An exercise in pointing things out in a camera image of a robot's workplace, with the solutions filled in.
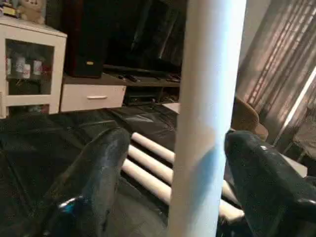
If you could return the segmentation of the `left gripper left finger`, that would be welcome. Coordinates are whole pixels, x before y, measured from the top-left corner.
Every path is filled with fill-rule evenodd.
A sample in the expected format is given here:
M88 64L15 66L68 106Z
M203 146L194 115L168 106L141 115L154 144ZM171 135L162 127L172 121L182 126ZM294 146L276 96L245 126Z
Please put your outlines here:
M42 236L104 235L129 144L123 128L104 131L86 144L44 196Z

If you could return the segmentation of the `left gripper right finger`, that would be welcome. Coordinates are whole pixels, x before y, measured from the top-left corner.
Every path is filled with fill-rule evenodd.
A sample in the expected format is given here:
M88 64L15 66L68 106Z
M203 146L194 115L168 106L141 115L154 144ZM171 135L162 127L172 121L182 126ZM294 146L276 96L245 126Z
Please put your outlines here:
M273 146L248 131L227 133L225 154L255 237L316 235L314 177L301 177Z

